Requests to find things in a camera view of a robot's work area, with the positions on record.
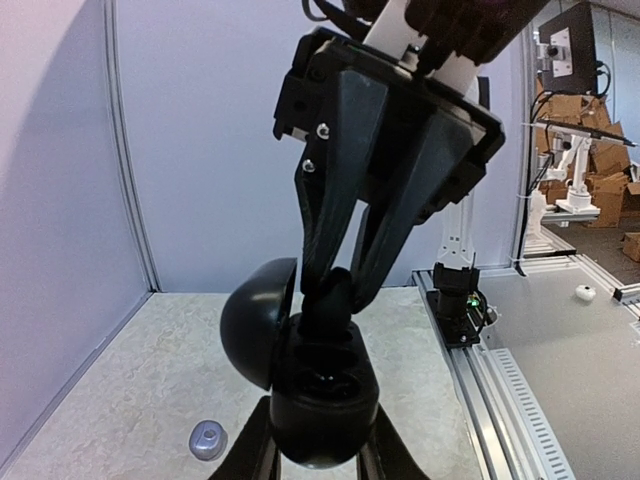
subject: gray floor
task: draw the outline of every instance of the gray floor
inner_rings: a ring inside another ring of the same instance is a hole
[[[576,247],[598,262],[605,270],[625,285],[640,282],[640,263],[636,263],[622,253],[625,232],[640,232],[640,218],[627,218],[619,228],[587,228],[572,224],[568,228],[547,225],[560,238]]]

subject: metal bracket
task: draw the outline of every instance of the metal bracket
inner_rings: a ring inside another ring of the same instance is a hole
[[[616,288],[613,292],[613,298],[623,305],[640,303],[640,283]]]
[[[562,60],[553,61],[553,76],[568,77],[573,75],[573,58],[571,55],[571,35],[568,28],[551,35],[551,45],[563,52]]]
[[[434,315],[436,315],[435,312],[438,311],[439,296],[440,292],[437,290],[427,292],[429,308],[434,312]],[[460,317],[455,321],[450,318],[436,316],[436,321],[442,334],[445,347],[448,349],[470,347],[471,345],[480,343],[477,327],[471,318],[469,318],[469,315]]]

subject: metal screw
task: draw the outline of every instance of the metal screw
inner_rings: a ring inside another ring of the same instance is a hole
[[[321,123],[316,129],[316,135],[318,135],[318,138],[321,140],[329,140],[329,132],[329,125],[326,123]]]
[[[302,162],[302,170],[306,173],[313,173],[316,171],[316,164],[307,158]]]

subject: white ball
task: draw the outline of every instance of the white ball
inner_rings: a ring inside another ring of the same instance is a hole
[[[576,297],[585,302],[591,303],[596,298],[596,289],[589,285],[580,285],[576,288]]]

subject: small white object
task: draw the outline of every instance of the small white object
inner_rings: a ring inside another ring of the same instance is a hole
[[[531,193],[529,203],[529,222],[527,224],[527,234],[534,237],[538,242],[548,244],[549,240],[542,235],[542,219],[547,213],[547,198],[540,190],[536,189]]]
[[[580,285],[576,288],[576,297],[585,302],[591,303],[596,298],[596,289],[589,285]]]

